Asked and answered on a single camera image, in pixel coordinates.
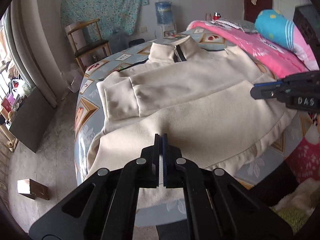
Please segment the beige zip-up jacket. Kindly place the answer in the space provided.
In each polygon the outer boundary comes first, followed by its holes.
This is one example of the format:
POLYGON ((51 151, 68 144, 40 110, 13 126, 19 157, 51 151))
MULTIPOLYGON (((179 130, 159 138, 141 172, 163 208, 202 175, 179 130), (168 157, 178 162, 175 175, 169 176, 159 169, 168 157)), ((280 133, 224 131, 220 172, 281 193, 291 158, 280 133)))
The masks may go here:
POLYGON ((251 97, 254 84, 270 81, 236 46, 208 52, 192 37, 153 43, 145 63, 97 83, 105 120, 88 151, 89 174, 124 167, 156 134, 199 167, 235 174, 296 115, 275 99, 251 97))

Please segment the pink floral quilt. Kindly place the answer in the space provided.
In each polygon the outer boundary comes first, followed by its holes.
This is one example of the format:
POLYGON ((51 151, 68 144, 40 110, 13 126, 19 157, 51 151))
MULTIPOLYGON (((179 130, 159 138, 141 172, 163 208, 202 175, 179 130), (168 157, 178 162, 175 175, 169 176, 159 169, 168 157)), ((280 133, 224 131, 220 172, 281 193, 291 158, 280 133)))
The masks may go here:
POLYGON ((307 72, 308 68, 298 57, 275 43, 263 38, 260 34, 248 34, 216 21, 196 20, 187 26, 187 30, 196 27, 219 35, 264 64, 277 77, 307 72))

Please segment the fruit-pattern blue bed sheet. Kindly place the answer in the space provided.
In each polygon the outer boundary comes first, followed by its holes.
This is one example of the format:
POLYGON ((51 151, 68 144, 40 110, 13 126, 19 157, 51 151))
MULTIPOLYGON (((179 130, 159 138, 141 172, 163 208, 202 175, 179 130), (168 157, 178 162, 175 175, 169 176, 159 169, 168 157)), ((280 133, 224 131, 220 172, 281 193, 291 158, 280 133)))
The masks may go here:
MULTIPOLYGON (((139 44, 125 51, 115 53, 98 63, 89 66, 79 91, 75 117, 75 168, 78 183, 88 176, 87 155, 94 138, 103 130, 104 111, 99 96, 97 83, 105 80, 111 73, 120 72, 138 64, 145 63, 153 43, 173 44, 183 38, 192 37, 200 48, 212 52, 223 51, 228 47, 238 47, 225 38, 200 27, 183 32, 178 38, 161 38, 139 44)), ((262 73, 269 74, 272 79, 277 76, 264 64, 245 52, 262 73)), ((304 137, 315 132, 316 128, 310 116, 297 112, 291 123, 264 152, 250 163, 243 165, 234 175, 247 186, 262 181, 280 165, 299 145, 304 137)))

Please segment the blue pink pillow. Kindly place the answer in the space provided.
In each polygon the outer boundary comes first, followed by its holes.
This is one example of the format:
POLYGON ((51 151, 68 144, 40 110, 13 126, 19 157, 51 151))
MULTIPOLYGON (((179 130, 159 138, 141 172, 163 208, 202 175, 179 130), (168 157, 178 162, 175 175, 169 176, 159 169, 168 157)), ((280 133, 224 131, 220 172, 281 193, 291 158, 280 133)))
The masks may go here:
POLYGON ((308 70, 319 70, 310 45, 304 40, 294 22, 286 19, 280 11, 261 11, 254 25, 263 38, 293 52, 308 70))

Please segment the small brown white box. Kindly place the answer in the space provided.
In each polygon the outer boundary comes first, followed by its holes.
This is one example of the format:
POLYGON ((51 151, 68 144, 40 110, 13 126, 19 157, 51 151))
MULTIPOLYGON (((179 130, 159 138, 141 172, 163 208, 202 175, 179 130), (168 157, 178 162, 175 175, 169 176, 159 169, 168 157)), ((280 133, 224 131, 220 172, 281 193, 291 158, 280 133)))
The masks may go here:
POLYGON ((21 179, 17 181, 17 192, 27 198, 35 200, 41 198, 49 200, 48 187, 32 179, 21 179))

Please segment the dark grey cabinet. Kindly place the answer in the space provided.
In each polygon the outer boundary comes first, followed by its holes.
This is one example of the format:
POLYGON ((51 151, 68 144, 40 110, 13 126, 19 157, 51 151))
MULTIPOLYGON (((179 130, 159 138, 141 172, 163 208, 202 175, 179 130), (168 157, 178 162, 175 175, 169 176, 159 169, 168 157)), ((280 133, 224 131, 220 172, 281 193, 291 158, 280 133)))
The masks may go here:
POLYGON ((54 114, 55 109, 44 98, 40 90, 34 88, 18 108, 9 131, 35 153, 54 114))

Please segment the white water dispenser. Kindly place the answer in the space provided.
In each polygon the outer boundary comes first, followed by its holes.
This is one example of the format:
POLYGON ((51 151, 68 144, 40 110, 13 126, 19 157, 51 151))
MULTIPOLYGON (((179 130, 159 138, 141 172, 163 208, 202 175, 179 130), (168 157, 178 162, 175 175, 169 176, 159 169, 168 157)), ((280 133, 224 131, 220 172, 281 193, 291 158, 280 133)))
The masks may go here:
POLYGON ((163 38, 177 34, 175 23, 161 25, 160 28, 161 28, 161 35, 163 38))

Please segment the blue water bottle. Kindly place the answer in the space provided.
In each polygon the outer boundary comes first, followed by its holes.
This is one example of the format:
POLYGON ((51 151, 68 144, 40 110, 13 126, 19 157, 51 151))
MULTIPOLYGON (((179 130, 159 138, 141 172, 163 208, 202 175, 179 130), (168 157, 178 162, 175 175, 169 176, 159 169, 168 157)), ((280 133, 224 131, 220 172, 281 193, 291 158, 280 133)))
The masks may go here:
POLYGON ((171 2, 155 2, 156 19, 158 25, 170 25, 174 23, 171 2))

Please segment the black bin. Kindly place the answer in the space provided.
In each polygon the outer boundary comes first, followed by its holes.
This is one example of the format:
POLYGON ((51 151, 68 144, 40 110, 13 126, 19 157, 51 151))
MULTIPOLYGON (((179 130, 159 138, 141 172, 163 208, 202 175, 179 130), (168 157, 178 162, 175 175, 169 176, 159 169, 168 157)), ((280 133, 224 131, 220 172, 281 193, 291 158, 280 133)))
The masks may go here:
POLYGON ((143 44, 145 43, 145 40, 143 38, 138 38, 138 39, 135 39, 135 40, 131 40, 129 42, 129 47, 134 47, 134 46, 137 46, 139 44, 143 44))

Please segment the wooden chair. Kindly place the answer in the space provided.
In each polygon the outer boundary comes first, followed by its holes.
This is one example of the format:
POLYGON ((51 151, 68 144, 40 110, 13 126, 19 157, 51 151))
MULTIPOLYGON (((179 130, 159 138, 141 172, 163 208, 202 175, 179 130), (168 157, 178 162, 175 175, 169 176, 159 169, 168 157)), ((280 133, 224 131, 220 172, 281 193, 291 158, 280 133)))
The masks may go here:
POLYGON ((103 54, 105 57, 108 57, 111 55, 109 41, 106 39, 103 39, 101 32, 100 32, 99 24, 98 24, 99 21, 100 21, 100 19, 96 18, 96 19, 93 19, 90 21, 80 22, 74 28, 72 28, 70 31, 68 31, 66 33, 67 37, 69 37, 71 39, 72 48, 75 49, 74 58, 75 58, 83 75, 85 74, 85 71, 86 71, 86 67, 82 62, 82 58, 84 56, 87 56, 87 55, 89 55, 99 49, 101 49, 103 51, 103 54), (84 41, 85 41, 84 46, 76 45, 73 34, 78 31, 82 31, 83 29, 87 28, 90 25, 94 25, 95 32, 96 32, 98 38, 94 41, 92 41, 91 38, 89 38, 89 42, 87 42, 84 38, 84 41))

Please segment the teal floral hanging cloth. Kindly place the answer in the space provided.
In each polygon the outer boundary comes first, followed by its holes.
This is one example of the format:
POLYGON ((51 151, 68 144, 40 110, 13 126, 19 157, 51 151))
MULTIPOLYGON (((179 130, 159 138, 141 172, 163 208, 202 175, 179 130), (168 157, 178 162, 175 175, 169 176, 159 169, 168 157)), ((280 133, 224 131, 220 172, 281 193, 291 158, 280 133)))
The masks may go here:
POLYGON ((149 0, 61 0, 61 25, 99 19, 104 39, 116 32, 132 35, 136 28, 140 7, 149 0))

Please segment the grey curtain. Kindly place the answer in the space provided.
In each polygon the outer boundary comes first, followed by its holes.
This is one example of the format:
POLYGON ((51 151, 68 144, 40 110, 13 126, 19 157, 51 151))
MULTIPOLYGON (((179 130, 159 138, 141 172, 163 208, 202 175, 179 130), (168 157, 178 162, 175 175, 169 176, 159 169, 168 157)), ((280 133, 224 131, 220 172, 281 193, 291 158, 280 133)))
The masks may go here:
POLYGON ((18 71, 55 108, 67 91, 70 69, 55 0, 1 0, 5 38, 18 71))

